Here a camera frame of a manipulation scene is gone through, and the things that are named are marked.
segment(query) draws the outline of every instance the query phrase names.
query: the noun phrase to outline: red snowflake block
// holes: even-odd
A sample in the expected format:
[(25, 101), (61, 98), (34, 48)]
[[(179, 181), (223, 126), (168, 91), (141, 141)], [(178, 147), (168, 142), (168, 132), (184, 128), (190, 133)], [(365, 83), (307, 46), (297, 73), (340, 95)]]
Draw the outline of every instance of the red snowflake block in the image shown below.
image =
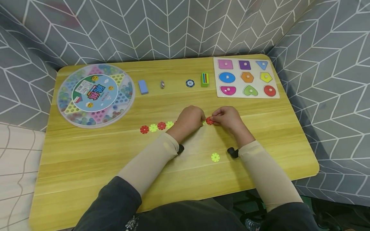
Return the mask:
[(206, 119), (206, 122), (207, 122), (208, 125), (212, 125), (213, 124), (213, 121), (211, 120), (211, 117), (208, 117)]
[(147, 134), (147, 133), (148, 133), (148, 131), (149, 131), (149, 127), (148, 127), (148, 126), (146, 126), (146, 125), (141, 126), (141, 128), (140, 128), (140, 132), (141, 132), (142, 134)]
[(166, 128), (166, 123), (165, 122), (159, 122), (158, 123), (158, 129), (159, 130), (164, 130)]

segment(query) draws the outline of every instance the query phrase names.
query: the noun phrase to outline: blue eraser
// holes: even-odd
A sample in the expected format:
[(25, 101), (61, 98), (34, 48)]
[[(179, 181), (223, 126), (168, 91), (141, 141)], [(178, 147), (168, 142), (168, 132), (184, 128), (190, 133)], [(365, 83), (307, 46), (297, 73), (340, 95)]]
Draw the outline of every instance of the blue eraser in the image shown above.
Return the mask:
[(145, 95), (145, 94), (148, 94), (149, 91), (148, 91), (148, 88), (147, 88), (147, 84), (145, 83), (145, 80), (139, 80), (139, 88), (140, 88), (140, 92), (142, 95)]

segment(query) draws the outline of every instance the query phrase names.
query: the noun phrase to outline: yellow snowflake block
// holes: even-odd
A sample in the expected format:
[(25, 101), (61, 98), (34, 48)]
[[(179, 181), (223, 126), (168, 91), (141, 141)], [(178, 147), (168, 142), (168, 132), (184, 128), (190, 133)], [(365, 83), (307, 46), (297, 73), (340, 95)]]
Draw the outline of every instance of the yellow snowflake block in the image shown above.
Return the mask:
[(217, 153), (213, 153), (211, 155), (211, 159), (213, 162), (219, 162), (220, 161), (220, 155), (218, 155)]
[(174, 125), (174, 123), (172, 121), (168, 121), (166, 123), (166, 128), (171, 128), (173, 125)]
[(158, 126), (156, 124), (151, 124), (149, 126), (149, 131), (156, 132), (158, 130)]

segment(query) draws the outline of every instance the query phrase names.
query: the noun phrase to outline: round plastic container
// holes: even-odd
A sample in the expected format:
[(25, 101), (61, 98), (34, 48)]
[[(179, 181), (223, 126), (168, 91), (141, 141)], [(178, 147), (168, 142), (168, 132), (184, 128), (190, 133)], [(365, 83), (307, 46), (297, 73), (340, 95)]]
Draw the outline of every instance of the round plastic container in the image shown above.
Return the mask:
[(135, 99), (131, 77), (118, 67), (94, 64), (83, 67), (61, 85), (58, 109), (80, 128), (101, 128), (122, 118)]

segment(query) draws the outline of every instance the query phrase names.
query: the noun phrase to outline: green heart puzzle piece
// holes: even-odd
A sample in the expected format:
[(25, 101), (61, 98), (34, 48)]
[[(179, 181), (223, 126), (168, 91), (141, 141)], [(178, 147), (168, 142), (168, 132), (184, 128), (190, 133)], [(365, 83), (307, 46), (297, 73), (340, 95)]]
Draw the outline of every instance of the green heart puzzle piece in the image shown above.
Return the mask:
[(254, 89), (254, 87), (248, 85), (244, 88), (243, 94), (246, 95), (246, 96), (249, 96), (249, 95), (257, 96), (258, 91), (256, 89)]

